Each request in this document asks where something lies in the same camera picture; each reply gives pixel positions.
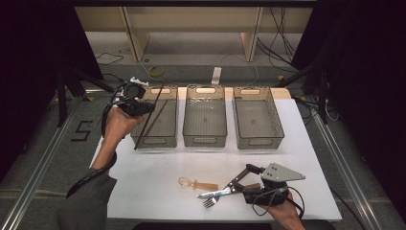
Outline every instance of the black sleeve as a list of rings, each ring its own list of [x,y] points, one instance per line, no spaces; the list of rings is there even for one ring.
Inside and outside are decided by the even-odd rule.
[[[103,173],[62,201],[53,229],[105,229],[107,203],[117,180]]]

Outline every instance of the metal fork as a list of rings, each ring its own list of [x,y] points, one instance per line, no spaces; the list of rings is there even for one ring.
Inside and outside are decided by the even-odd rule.
[[[233,190],[233,181],[239,182],[239,180],[244,177],[246,174],[248,174],[248,170],[244,169],[242,172],[239,173],[238,176],[236,176],[234,179],[232,179],[230,181],[230,183],[228,183],[224,189],[226,189],[227,187],[229,187],[231,190]],[[205,208],[210,208],[212,206],[214,206],[215,204],[217,204],[217,202],[220,200],[220,196],[215,196],[213,198],[208,198],[205,201],[203,201],[203,207]]]

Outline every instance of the hand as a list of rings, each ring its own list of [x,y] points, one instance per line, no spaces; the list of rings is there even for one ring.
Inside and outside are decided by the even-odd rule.
[[[293,200],[290,192],[287,197]],[[265,210],[268,208],[266,205],[259,205],[259,207]],[[269,207],[267,211],[284,229],[305,229],[299,219],[296,207],[288,201],[274,207]]]
[[[107,115],[104,139],[92,169],[98,170],[107,165],[123,138],[143,120],[143,116],[130,117],[120,108],[112,107]]]

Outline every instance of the white tabletop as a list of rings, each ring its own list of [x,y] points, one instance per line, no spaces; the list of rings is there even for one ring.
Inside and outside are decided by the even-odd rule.
[[[134,150],[129,135],[119,144],[117,163],[110,170],[111,177],[118,182],[108,203],[108,217],[139,221],[269,221],[272,217],[255,214],[242,194],[224,196],[215,206],[205,209],[204,200],[196,198],[205,191],[182,188],[178,179],[186,176],[223,188],[246,164],[266,168],[275,162],[305,175],[305,180],[287,183],[304,198],[304,219],[341,220],[295,102],[283,99],[275,100],[275,104],[285,135],[278,149],[237,148],[230,98],[226,98],[225,148],[186,148],[182,136],[185,100],[180,97],[177,148]],[[249,173],[240,183],[261,181],[259,175]],[[292,194],[302,206],[299,196],[294,191]]]

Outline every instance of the gray floor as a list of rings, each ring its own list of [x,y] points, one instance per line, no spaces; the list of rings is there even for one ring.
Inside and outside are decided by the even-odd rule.
[[[270,40],[270,37],[269,34],[264,34],[263,40]],[[292,37],[292,42],[296,41],[296,44],[300,39],[299,35],[290,37]],[[110,50],[101,50],[103,47],[103,49],[107,49],[102,44],[92,43],[92,46],[95,54],[117,52],[119,48],[124,47],[120,41],[115,44],[116,47],[109,47]],[[276,48],[280,49],[280,54],[284,54],[281,44],[277,44]],[[120,50],[119,54],[120,52],[124,53],[125,48]],[[227,86],[246,85],[257,77],[259,79],[255,85],[274,85],[278,82],[278,76],[288,78],[292,75],[292,73],[272,67],[268,57],[260,51],[257,51],[256,58],[252,63],[247,63],[235,56],[243,57],[242,45],[237,34],[155,34],[151,37],[146,52],[142,62],[144,66],[146,68],[152,65],[164,66],[165,75],[170,81],[178,82],[179,85],[184,85],[186,82],[209,83],[214,66],[218,65],[223,68],[220,83]],[[273,64],[287,68],[277,61],[274,61]],[[105,74],[114,74],[124,79],[136,76],[151,83],[159,82],[149,78],[143,66],[133,62],[128,53],[121,62],[114,65],[101,65],[101,70]],[[119,83],[111,75],[105,77],[106,82],[111,85]],[[302,83],[303,80],[299,80],[289,85],[288,89],[292,96],[301,95]],[[90,84],[85,82],[83,84],[88,89],[93,88]],[[98,92],[88,96],[90,100],[74,99],[68,102],[71,108],[77,106],[77,109],[66,127],[63,138],[57,145],[55,156],[51,159],[41,178],[37,193],[29,202],[27,210],[24,210],[25,215],[19,222],[18,229],[49,229],[49,219],[52,213],[57,209],[59,202],[70,186],[82,176],[82,173],[89,166],[101,137],[98,120],[108,97],[106,94]],[[302,104],[298,104],[298,107],[302,116],[306,117],[309,113],[308,108]],[[20,192],[25,189],[44,152],[49,151],[48,145],[53,141],[54,133],[57,132],[57,118],[57,103],[52,101],[49,109],[44,111],[35,135],[27,143],[27,150],[19,155],[10,172],[0,184],[0,223],[6,219],[13,204],[19,198]],[[84,124],[80,128],[81,130],[88,130],[90,133],[86,141],[73,142],[73,139],[85,137],[84,133],[76,132],[80,121],[92,121],[91,124]],[[359,207],[351,197],[346,181],[338,170],[334,157],[316,122],[315,117],[304,119],[327,182],[357,216],[362,218],[358,211]],[[368,165],[362,161],[345,121],[333,122],[329,120],[327,126],[333,133],[335,141],[343,152],[367,201],[372,206],[381,229],[406,229],[405,223],[377,183]],[[343,215],[343,220],[334,223],[334,226],[337,229],[361,229],[349,209],[338,197],[336,197],[336,202]],[[107,222],[107,229],[131,229],[134,224],[132,219],[110,218]]]

